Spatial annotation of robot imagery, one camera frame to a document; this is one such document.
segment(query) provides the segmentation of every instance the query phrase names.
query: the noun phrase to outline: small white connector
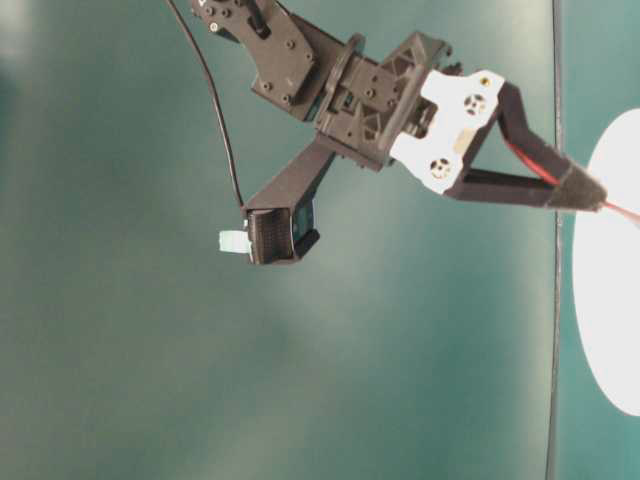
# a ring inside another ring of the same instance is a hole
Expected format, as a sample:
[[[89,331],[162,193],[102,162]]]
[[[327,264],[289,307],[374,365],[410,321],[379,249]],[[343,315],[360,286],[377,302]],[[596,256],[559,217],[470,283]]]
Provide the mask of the small white connector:
[[[249,240],[249,234],[237,230],[220,232],[220,251],[250,255],[251,241]]]

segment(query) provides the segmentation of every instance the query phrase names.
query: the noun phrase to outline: robotic arm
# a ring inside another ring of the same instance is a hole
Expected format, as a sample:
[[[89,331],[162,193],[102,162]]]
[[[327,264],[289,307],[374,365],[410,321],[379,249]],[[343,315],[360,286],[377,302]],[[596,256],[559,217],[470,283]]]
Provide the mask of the robotic arm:
[[[427,188],[457,200],[597,211],[606,190],[535,135],[517,87],[490,71],[464,77],[443,41],[412,34],[381,63],[365,39],[342,43],[275,0],[191,0],[212,33],[242,43],[252,90],[311,123],[314,141],[242,207],[245,230],[221,249],[256,265],[296,262],[319,239],[313,198],[336,154],[380,171],[397,161]],[[538,178],[472,168],[498,122]]]

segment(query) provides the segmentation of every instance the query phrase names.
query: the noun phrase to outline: white round plate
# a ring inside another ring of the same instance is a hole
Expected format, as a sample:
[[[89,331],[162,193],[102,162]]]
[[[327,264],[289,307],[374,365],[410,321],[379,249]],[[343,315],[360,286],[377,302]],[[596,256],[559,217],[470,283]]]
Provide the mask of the white round plate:
[[[590,173],[608,200],[640,212],[640,109],[621,115],[591,157]],[[582,346],[606,397],[640,416],[640,228],[603,209],[579,213],[573,290]]]

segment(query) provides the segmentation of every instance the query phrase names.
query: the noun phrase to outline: teal backdrop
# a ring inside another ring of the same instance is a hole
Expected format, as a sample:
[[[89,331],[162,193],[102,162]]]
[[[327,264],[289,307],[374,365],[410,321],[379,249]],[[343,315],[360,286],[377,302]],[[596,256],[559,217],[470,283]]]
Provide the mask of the teal backdrop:
[[[625,111],[640,108],[640,3],[561,4],[564,144],[587,165],[605,128]],[[556,477],[640,478],[640,419],[621,413],[600,392],[580,343],[571,280],[574,220],[563,215]]]
[[[554,141],[550,1],[286,5],[343,41],[365,34],[376,59],[414,30],[446,39],[466,72],[519,85],[532,128]],[[248,196],[312,131],[249,92],[241,47],[189,21]],[[614,78],[604,70],[589,75]],[[524,172],[496,132],[478,163]],[[164,3],[2,2],[0,478],[544,478],[553,213],[456,203],[399,165],[376,175],[347,160],[317,207],[323,238],[302,264],[219,253],[240,216],[201,72]],[[575,362],[578,380],[563,352],[563,472],[582,453],[597,462],[595,444],[573,445],[594,421]]]

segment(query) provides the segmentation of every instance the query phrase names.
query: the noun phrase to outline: black cable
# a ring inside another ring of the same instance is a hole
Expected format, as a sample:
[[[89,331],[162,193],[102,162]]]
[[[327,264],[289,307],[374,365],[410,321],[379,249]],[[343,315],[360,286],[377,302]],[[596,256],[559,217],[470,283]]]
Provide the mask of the black cable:
[[[207,61],[202,55],[202,51],[200,47],[196,43],[196,40],[193,38],[191,30],[187,26],[184,18],[178,11],[173,0],[166,0],[167,5],[173,11],[173,14],[176,16],[176,20],[178,21],[178,25],[180,29],[184,32],[189,44],[193,47],[193,50],[200,61],[200,66],[204,72],[205,79],[207,81],[207,87],[209,88],[209,94],[211,95],[211,99],[213,101],[213,107],[218,116],[218,125],[220,126],[220,132],[222,133],[222,140],[224,141],[224,149],[227,152],[227,159],[229,161],[229,173],[231,174],[231,180],[233,182],[233,190],[236,194],[236,200],[238,201],[238,205],[240,208],[244,207],[244,201],[242,200],[242,194],[240,193],[240,187],[238,186],[238,175],[236,173],[236,162],[233,158],[233,150],[231,149],[231,141],[229,140],[229,132],[227,131],[227,125],[224,121],[224,116],[222,115],[222,107],[220,106],[220,98],[218,97],[218,90],[216,89],[216,84],[213,81],[213,76],[211,75],[211,70],[209,70],[209,66],[207,65]]]

